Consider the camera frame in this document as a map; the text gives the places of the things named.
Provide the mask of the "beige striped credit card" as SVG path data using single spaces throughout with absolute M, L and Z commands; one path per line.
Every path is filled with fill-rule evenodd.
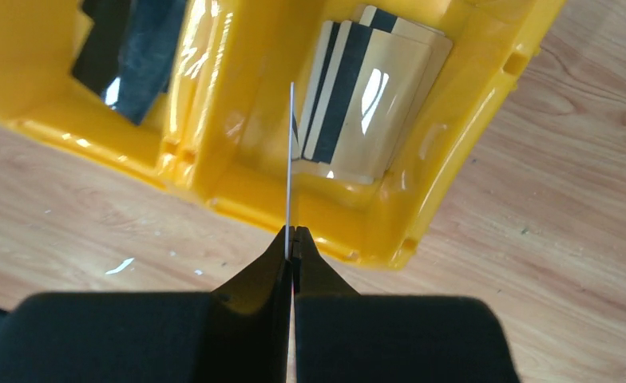
M 286 178 L 286 205 L 285 205 L 285 244 L 284 258 L 289 260 L 291 257 L 291 221 L 292 221 L 292 186 L 293 186 L 293 155 L 295 154 L 295 83 L 292 81 L 289 88 L 289 104 L 288 104 L 288 128 L 287 128 L 287 178 Z

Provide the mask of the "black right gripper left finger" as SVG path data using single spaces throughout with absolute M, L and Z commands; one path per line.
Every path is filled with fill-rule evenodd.
M 283 382 L 291 229 L 212 291 L 46 292 L 9 312 L 0 382 Z

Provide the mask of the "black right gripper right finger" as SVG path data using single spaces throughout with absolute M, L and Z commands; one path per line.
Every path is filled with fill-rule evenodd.
M 300 382 L 517 382 L 497 316 L 453 295 L 360 294 L 298 227 L 295 371 Z

